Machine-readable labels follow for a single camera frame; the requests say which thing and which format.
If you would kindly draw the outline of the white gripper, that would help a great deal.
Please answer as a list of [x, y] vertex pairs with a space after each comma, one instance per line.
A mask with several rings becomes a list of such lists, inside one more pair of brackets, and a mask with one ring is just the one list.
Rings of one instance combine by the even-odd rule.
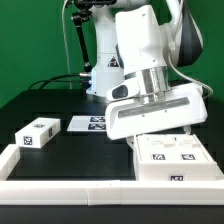
[[110, 103], [105, 117], [107, 135], [116, 140], [202, 123], [207, 110], [202, 87], [189, 83], [167, 91], [164, 101], [141, 105], [132, 98]]

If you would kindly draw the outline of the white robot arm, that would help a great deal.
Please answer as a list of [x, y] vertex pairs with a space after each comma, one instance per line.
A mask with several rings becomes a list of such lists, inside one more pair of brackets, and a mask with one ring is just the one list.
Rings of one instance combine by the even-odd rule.
[[166, 0], [170, 22], [160, 25], [146, 0], [75, 0], [77, 29], [93, 20], [97, 63], [82, 46], [87, 94], [108, 103], [109, 138], [121, 139], [201, 123], [203, 85], [171, 87], [168, 70], [194, 63], [203, 41], [185, 0]]

